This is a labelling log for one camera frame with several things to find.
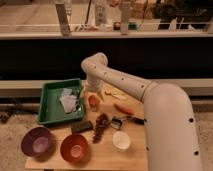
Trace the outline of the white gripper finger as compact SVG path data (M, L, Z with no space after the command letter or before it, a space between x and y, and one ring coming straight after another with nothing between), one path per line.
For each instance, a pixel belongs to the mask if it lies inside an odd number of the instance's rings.
M83 91L83 98L84 98L84 99L87 99L87 98L88 98L88 91L87 91L87 90L84 90L84 91Z
M101 91L98 92L98 96L101 98L102 101L104 101L104 96Z

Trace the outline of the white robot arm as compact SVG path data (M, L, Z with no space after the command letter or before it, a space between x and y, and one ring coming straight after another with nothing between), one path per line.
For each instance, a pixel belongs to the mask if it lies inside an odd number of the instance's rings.
M111 69L101 52L81 68L87 90L108 83L143 103L149 171L203 171L192 103L182 88Z

